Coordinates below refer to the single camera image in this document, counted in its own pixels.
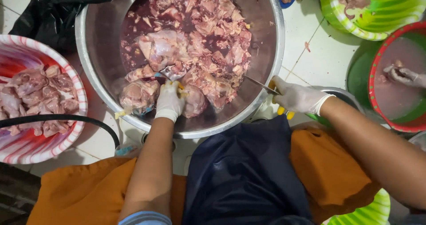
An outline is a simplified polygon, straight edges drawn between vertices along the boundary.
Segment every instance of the knife blade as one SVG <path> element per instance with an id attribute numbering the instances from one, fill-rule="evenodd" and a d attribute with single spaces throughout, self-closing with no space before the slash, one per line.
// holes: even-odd
<path id="1" fill-rule="evenodd" d="M 254 80 L 250 77 L 248 77 L 247 75 L 244 75 L 249 81 L 255 83 L 256 85 L 260 86 L 262 89 L 266 90 L 266 92 L 268 92 L 268 94 L 273 94 L 275 96 L 280 96 L 281 94 L 279 92 L 274 91 L 273 89 L 269 88 L 268 86 L 258 82 L 257 80 Z"/>

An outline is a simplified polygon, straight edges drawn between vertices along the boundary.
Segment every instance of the green striped bowl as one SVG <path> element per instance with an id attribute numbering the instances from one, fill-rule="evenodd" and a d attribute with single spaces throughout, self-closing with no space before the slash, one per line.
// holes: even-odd
<path id="1" fill-rule="evenodd" d="M 363 9 L 349 9 L 338 0 L 321 0 L 322 14 L 337 30 L 352 33 L 370 41 L 386 39 L 398 28 L 417 22 L 426 9 L 426 0 L 371 0 Z"/>
<path id="2" fill-rule="evenodd" d="M 327 225 L 385 225 L 390 212 L 391 200 L 388 192 L 382 188 L 371 204 L 357 208 L 353 213 L 335 215 Z"/>

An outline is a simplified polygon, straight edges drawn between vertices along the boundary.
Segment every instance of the blue sleeve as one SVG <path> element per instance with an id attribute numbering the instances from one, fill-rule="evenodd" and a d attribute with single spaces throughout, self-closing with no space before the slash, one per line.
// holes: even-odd
<path id="1" fill-rule="evenodd" d="M 126 217 L 118 225 L 172 225 L 172 221 L 161 213 L 142 211 Z"/>

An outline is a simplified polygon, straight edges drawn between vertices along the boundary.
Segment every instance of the bowl rim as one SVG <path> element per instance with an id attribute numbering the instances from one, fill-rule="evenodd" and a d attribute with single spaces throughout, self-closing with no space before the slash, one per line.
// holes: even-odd
<path id="1" fill-rule="evenodd" d="M 273 62 L 273 66 L 271 72 L 269 73 L 268 78 L 266 79 L 266 84 L 272 79 L 272 76 L 277 75 L 280 71 L 283 58 L 284 58 L 284 46 L 285 46 L 285 24 L 284 24 L 284 16 L 282 14 L 282 9 L 280 6 L 279 0 L 269 0 L 272 11 L 275 18 L 275 29 L 276 29 L 276 48 L 275 48 L 275 58 Z M 120 104 L 109 94 L 104 85 L 102 84 L 99 77 L 95 74 L 95 70 L 93 68 L 90 55 L 88 54 L 87 43 L 86 43 L 86 17 L 89 9 L 89 5 L 86 5 L 82 11 L 77 15 L 75 19 L 75 38 L 77 42 L 77 50 L 78 54 L 84 69 L 84 72 L 88 76 L 90 84 L 95 88 L 99 97 L 107 104 L 109 108 L 111 108 L 115 113 L 120 112 L 123 108 Z M 233 126 L 239 124 L 244 119 L 246 119 L 250 114 L 252 114 L 259 106 L 264 102 L 264 100 L 268 97 L 268 93 L 265 90 L 261 90 L 257 97 L 248 104 L 247 108 L 245 108 L 242 112 L 237 114 L 235 117 L 228 119 L 227 121 L 215 125 L 210 128 L 197 130 L 197 131 L 187 131 L 187 132 L 177 132 L 173 134 L 173 138 L 175 139 L 197 139 L 208 137 L 211 135 L 218 134 L 225 130 L 232 128 Z M 122 116 L 126 122 L 131 125 L 149 132 L 151 129 L 151 125 L 145 122 L 140 121 L 138 118 L 132 115 Z"/>
<path id="2" fill-rule="evenodd" d="M 78 115 L 87 116 L 88 104 L 83 83 L 76 70 L 61 54 L 41 42 L 18 35 L 0 35 L 0 44 L 28 47 L 37 50 L 55 60 L 56 63 L 61 66 L 70 76 L 74 88 L 77 90 L 77 97 L 79 102 Z M 42 147 L 34 147 L 30 151 L 26 151 L 24 154 L 13 154 L 18 151 L 15 151 L 9 155 L 0 154 L 0 162 L 9 164 L 33 164 L 53 158 L 61 152 L 65 151 L 77 140 L 84 128 L 84 124 L 85 123 L 82 121 L 76 121 L 74 128 L 69 130 L 68 135 L 60 142 L 47 144 Z"/>
<path id="3" fill-rule="evenodd" d="M 419 21 L 419 22 L 415 22 L 415 23 L 411 23 L 408 24 L 406 26 L 403 26 L 401 28 L 399 28 L 398 30 L 396 30 L 394 33 L 391 34 L 390 37 L 388 37 L 381 45 L 381 47 L 379 48 L 379 51 L 377 51 L 375 58 L 373 60 L 373 62 L 371 63 L 371 69 L 370 69 L 370 74 L 369 74 L 369 81 L 368 81 L 368 96 L 369 96 L 369 100 L 370 100 L 370 104 L 371 107 L 373 107 L 373 110 L 380 114 L 380 116 L 386 121 L 386 123 L 389 124 L 389 126 L 394 129 L 394 130 L 398 130 L 401 132 L 406 132 L 406 133 L 416 133 L 416 132 L 421 132 L 426 130 L 426 123 L 424 125 L 420 125 L 420 126 L 414 126 L 414 127 L 409 127 L 409 126 L 402 126 L 402 125 L 398 125 L 392 121 L 390 121 L 388 118 L 386 118 L 386 116 L 382 113 L 377 101 L 376 101 L 376 93 L 375 93 L 375 88 L 374 88 L 374 80 L 375 80 L 375 74 L 377 71 L 377 65 L 379 64 L 380 60 L 381 60 L 381 54 L 383 54 L 386 49 L 387 46 L 390 45 L 393 41 L 395 41 L 397 38 L 399 38 L 402 34 L 405 34 L 406 32 L 410 31 L 410 30 L 414 30 L 414 29 L 426 29 L 426 23 L 423 21 Z"/>
<path id="4" fill-rule="evenodd" d="M 339 0 L 329 0 L 329 1 L 330 1 L 331 10 L 333 11 L 333 14 L 336 16 L 340 24 L 342 24 L 342 26 L 346 30 L 348 30 L 349 33 L 369 41 L 382 41 L 390 35 L 390 32 L 368 32 L 363 29 L 360 29 L 358 26 L 352 23 L 352 21 L 350 21 L 349 18 L 346 17 L 344 12 L 342 12 L 338 8 L 338 5 L 340 4 Z"/>

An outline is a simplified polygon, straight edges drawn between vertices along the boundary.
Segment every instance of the red and white striped bowl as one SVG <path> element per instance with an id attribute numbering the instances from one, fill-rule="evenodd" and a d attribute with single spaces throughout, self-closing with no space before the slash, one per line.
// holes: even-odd
<path id="1" fill-rule="evenodd" d="M 87 97 L 77 72 L 58 52 L 38 41 L 16 35 L 0 35 L 0 75 L 12 77 L 26 68 L 59 65 L 72 79 L 77 90 L 79 115 L 87 115 Z M 9 164 L 33 164 L 53 158 L 66 150 L 81 134 L 84 122 L 76 121 L 67 133 L 57 133 L 46 138 L 35 136 L 33 129 L 10 136 L 0 130 L 0 162 Z"/>

